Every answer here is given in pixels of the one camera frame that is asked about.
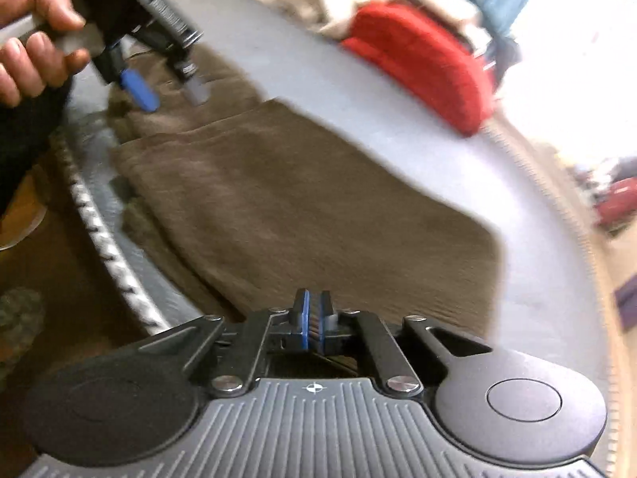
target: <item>gray handle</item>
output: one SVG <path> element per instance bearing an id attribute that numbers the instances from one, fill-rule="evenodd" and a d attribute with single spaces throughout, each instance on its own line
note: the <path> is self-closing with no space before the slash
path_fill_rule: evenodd
<path id="1" fill-rule="evenodd" d="M 24 18 L 20 18 L 0 29 L 0 47 L 4 46 L 12 37 L 17 37 L 25 44 L 28 38 L 38 30 L 41 30 L 44 25 L 44 20 L 34 14 L 28 14 Z M 91 57 L 95 57 L 104 51 L 102 33 L 94 23 L 87 23 L 82 30 L 60 35 L 55 38 L 54 43 L 55 46 L 65 54 L 70 54 L 77 49 L 85 48 Z"/>

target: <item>ribbed surface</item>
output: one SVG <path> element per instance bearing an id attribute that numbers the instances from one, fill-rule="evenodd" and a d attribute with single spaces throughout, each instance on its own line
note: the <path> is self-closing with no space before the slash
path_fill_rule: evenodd
<path id="1" fill-rule="evenodd" d="M 242 398 L 212 402 L 177 444 L 153 458 L 82 469 L 44 456 L 23 478 L 511 478 L 600 477 L 585 461 L 553 471 L 484 463 L 449 444 L 412 401 L 368 379 L 262 380 Z"/>

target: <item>human hand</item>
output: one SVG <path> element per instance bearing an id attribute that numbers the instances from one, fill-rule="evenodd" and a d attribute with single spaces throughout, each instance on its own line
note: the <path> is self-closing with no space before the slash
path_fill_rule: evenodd
<path id="1" fill-rule="evenodd" d="M 35 12 L 55 30 L 80 30 L 84 18 L 72 10 L 71 0 L 0 0 L 0 27 Z M 44 88 L 59 88 L 90 61 L 87 50 L 65 56 L 49 37 L 38 32 L 26 45 L 10 39 L 0 49 L 0 104 L 14 108 L 24 97 L 37 97 Z"/>

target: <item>brown fabric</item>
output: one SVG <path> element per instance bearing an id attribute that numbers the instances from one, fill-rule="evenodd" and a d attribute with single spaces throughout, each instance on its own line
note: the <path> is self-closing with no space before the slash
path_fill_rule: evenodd
<path id="1" fill-rule="evenodd" d="M 259 91 L 240 69 L 202 44 L 192 49 L 192 61 L 199 67 L 199 77 L 210 91 L 210 99 L 193 107 L 186 101 L 164 58 L 154 52 L 139 52 L 128 59 L 157 93 L 160 107 L 154 113 L 139 110 L 128 94 L 117 86 L 109 95 L 109 123 L 120 142 L 158 133 L 196 129 L 211 122 L 251 110 L 262 102 Z"/>
<path id="2" fill-rule="evenodd" d="M 170 247 L 161 226 L 140 198 L 133 198 L 122 215 L 123 231 L 143 248 L 155 266 L 205 314 L 223 315 L 230 321 L 241 316 L 222 296 L 209 289 Z"/>
<path id="3" fill-rule="evenodd" d="M 487 333 L 489 232 L 281 102 L 126 143 L 115 162 L 184 261 L 242 313 L 305 286 L 386 321 L 420 312 Z"/>

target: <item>crosshair symbol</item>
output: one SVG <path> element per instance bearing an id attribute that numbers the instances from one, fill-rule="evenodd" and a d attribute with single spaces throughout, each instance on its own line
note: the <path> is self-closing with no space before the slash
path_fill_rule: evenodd
<path id="1" fill-rule="evenodd" d="M 324 390 L 325 387 L 319 383 L 311 383 L 311 384 L 308 384 L 305 387 L 305 389 L 310 393 L 316 394 L 316 393 L 319 393 L 321 390 Z"/>

